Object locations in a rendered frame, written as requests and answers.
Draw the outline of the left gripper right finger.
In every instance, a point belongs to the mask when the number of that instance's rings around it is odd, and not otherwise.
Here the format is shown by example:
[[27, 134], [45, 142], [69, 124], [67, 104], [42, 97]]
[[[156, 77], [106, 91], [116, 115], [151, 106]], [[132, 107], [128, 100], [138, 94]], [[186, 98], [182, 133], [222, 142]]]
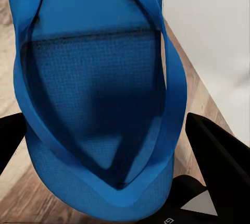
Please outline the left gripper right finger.
[[187, 113], [185, 133], [221, 224], [250, 224], [250, 148], [193, 113]]

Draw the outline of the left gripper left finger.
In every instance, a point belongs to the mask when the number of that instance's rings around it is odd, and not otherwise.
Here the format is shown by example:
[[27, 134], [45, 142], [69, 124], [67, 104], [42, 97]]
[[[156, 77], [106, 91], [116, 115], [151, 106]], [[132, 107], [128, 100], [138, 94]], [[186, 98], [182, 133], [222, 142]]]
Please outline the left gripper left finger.
[[0, 118], [0, 175], [27, 133], [23, 113]]

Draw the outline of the sandal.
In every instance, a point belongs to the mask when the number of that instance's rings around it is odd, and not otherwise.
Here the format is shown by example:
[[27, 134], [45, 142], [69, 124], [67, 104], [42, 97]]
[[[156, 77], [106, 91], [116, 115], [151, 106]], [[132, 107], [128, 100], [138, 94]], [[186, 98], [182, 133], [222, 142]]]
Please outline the sandal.
[[187, 83], [162, 2], [9, 0], [32, 164], [56, 197], [94, 218], [147, 218], [172, 186]]

